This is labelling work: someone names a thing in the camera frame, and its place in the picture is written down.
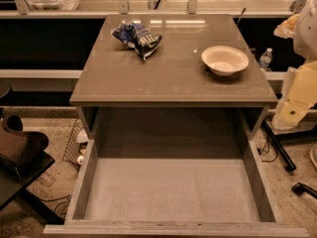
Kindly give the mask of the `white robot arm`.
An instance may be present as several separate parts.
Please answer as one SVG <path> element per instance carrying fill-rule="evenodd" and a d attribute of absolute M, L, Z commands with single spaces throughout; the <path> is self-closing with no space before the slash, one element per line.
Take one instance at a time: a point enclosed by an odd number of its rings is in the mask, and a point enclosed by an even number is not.
<path fill-rule="evenodd" d="M 272 125 L 288 130 L 298 125 L 317 103 L 317 0 L 309 0 L 299 14 L 282 22 L 278 37 L 291 37 L 293 50 L 305 59 L 299 68 L 290 67 L 284 77 Z"/>

